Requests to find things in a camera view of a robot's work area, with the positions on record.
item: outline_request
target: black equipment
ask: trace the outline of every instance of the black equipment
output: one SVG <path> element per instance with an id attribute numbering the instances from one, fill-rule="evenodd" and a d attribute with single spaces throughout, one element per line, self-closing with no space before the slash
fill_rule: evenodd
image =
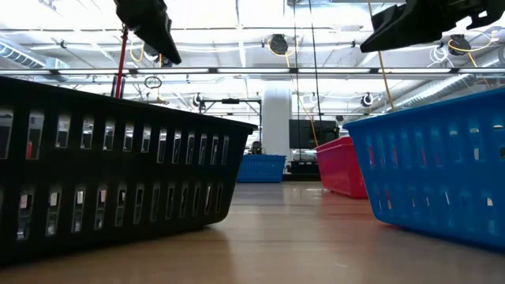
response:
<path id="1" fill-rule="evenodd" d="M 116 0 L 116 14 L 126 26 L 171 63 L 181 63 L 163 0 Z"/>
<path id="2" fill-rule="evenodd" d="M 335 121 L 315 121 L 317 142 L 325 144 L 339 138 L 339 131 Z M 290 119 L 290 148 L 313 149 L 316 147 L 314 133 L 309 120 Z"/>
<path id="3" fill-rule="evenodd" d="M 361 51 L 433 42 L 467 16 L 472 17 L 468 29 L 480 28 L 499 20 L 504 11 L 504 0 L 407 0 L 372 17 L 374 33 L 361 44 Z"/>

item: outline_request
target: plastic basket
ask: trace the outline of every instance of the plastic basket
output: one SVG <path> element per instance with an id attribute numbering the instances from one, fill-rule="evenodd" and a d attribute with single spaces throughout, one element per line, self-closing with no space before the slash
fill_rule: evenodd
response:
<path id="1" fill-rule="evenodd" d="M 505 89 L 345 125 L 375 216 L 505 247 Z"/>
<path id="2" fill-rule="evenodd" d="M 281 182 L 285 162 L 286 156 L 283 155 L 245 155 L 237 182 Z"/>
<path id="3" fill-rule="evenodd" d="M 228 214 L 254 125 L 0 77 L 0 262 Z"/>
<path id="4" fill-rule="evenodd" d="M 316 148 L 323 187 L 353 198 L 367 198 L 353 140 L 343 137 Z"/>

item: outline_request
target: wooden table surface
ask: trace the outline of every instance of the wooden table surface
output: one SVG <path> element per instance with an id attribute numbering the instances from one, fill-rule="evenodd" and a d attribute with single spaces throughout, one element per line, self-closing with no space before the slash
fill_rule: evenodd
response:
<path id="1" fill-rule="evenodd" d="M 377 222 L 320 183 L 238 185 L 208 228 L 0 270 L 0 283 L 505 283 L 505 255 Z"/>

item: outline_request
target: metal pole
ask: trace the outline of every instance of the metal pole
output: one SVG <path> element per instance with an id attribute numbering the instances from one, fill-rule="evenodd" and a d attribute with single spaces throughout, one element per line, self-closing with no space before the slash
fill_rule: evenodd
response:
<path id="1" fill-rule="evenodd" d="M 259 101 L 258 102 L 260 104 L 260 143 L 261 143 L 261 137 L 262 137 L 262 133 L 263 133 L 263 105 L 262 105 L 262 101 Z"/>
<path id="2" fill-rule="evenodd" d="M 121 57 L 119 58 L 118 83 L 116 85 L 116 99 L 121 97 L 121 82 L 123 78 L 123 67 L 125 64 L 126 42 L 128 41 L 128 27 L 123 26 L 123 44 L 121 47 Z"/>

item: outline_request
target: pipe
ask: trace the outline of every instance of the pipe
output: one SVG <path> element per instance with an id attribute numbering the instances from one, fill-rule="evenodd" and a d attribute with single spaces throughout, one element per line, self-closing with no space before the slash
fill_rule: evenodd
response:
<path id="1" fill-rule="evenodd" d="M 505 47 L 500 47 L 494 51 L 485 54 L 477 59 L 479 67 L 505 67 Z M 473 68 L 472 63 L 468 63 L 465 68 Z M 434 103 L 445 96 L 454 94 L 471 84 L 477 82 L 477 77 L 473 74 L 462 74 L 447 78 L 446 80 L 434 80 L 421 87 L 401 96 L 395 100 L 398 107 L 417 107 L 428 103 Z M 382 106 L 375 112 L 388 111 L 388 108 Z"/>

